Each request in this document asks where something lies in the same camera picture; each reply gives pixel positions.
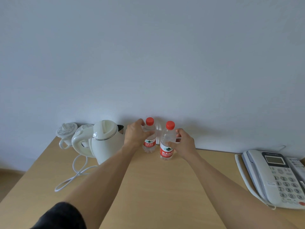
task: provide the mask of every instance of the forearm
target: forearm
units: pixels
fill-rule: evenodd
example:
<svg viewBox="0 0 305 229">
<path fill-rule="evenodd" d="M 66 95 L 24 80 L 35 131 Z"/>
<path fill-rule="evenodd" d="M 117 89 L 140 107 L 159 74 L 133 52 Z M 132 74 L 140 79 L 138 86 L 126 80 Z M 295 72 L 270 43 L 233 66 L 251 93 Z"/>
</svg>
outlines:
<svg viewBox="0 0 305 229">
<path fill-rule="evenodd" d="M 82 214 L 87 229 L 100 227 L 136 150 L 132 145 L 124 145 L 65 199 L 65 202 L 74 205 Z"/>
<path fill-rule="evenodd" d="M 228 229 L 296 228 L 211 166 L 197 152 L 192 153 L 187 162 L 193 168 L 209 200 Z"/>
</svg>

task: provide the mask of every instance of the wooden table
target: wooden table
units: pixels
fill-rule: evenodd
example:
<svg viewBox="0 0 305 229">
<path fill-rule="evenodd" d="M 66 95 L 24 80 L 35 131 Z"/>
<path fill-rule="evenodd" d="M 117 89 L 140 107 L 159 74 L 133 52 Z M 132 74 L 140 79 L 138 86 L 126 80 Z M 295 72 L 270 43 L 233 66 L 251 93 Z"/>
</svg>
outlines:
<svg viewBox="0 0 305 229">
<path fill-rule="evenodd" d="M 61 150 L 55 138 L 32 167 L 0 203 L 0 228 L 30 228 L 38 218 L 75 188 L 85 176 L 54 192 L 62 181 L 75 175 L 72 162 L 78 153 Z M 189 165 L 174 154 L 172 160 L 137 151 L 119 193 L 101 228 L 225 228 Z M 227 177 L 246 186 L 234 154 L 198 150 L 200 155 Z M 78 160 L 77 168 L 85 163 Z M 89 158 L 88 166 L 97 161 Z M 305 211 L 277 208 L 299 228 L 305 228 Z"/>
</svg>

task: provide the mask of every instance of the plastic bottle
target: plastic bottle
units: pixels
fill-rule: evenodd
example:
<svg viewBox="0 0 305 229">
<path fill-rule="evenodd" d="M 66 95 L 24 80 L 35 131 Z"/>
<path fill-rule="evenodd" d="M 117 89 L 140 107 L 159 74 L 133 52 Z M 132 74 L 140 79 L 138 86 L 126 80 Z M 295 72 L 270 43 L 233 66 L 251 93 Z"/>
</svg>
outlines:
<svg viewBox="0 0 305 229">
<path fill-rule="evenodd" d="M 176 131 L 174 130 L 175 123 L 173 121 L 168 121 L 166 123 L 166 128 L 163 129 L 160 138 L 160 157 L 163 160 L 170 160 L 173 156 L 173 149 L 167 146 L 169 141 L 176 142 Z"/>
<path fill-rule="evenodd" d="M 154 125 L 154 119 L 152 117 L 148 117 L 146 119 L 146 125 L 143 128 L 143 131 L 145 132 L 150 130 L 156 130 L 156 127 Z M 152 153 L 156 148 L 156 139 L 157 136 L 155 133 L 148 137 L 143 144 L 143 150 L 147 153 Z"/>
</svg>

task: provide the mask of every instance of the white telephone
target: white telephone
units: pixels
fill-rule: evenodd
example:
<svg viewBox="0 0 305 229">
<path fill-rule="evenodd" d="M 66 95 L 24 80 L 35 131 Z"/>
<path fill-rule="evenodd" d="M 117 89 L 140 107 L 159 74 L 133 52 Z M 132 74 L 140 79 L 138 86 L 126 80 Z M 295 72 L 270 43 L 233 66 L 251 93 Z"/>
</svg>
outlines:
<svg viewBox="0 0 305 229">
<path fill-rule="evenodd" d="M 282 154 L 248 150 L 243 152 L 242 159 L 259 196 L 252 190 L 236 159 L 238 169 L 254 196 L 267 205 L 305 209 L 303 181 L 295 176 Z"/>
</svg>

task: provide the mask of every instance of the kettle handle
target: kettle handle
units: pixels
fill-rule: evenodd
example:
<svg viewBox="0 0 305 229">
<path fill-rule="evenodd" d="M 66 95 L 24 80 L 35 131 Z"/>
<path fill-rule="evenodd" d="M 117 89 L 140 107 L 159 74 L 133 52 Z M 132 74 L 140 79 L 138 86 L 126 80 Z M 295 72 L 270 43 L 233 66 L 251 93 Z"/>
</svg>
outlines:
<svg viewBox="0 0 305 229">
<path fill-rule="evenodd" d="M 72 138 L 73 148 L 83 156 L 89 158 L 95 158 L 90 148 L 83 147 L 81 144 L 81 142 L 84 140 L 88 140 L 89 144 L 91 144 L 92 136 L 93 136 L 93 127 L 84 128 L 83 130 L 77 131 Z"/>
</svg>

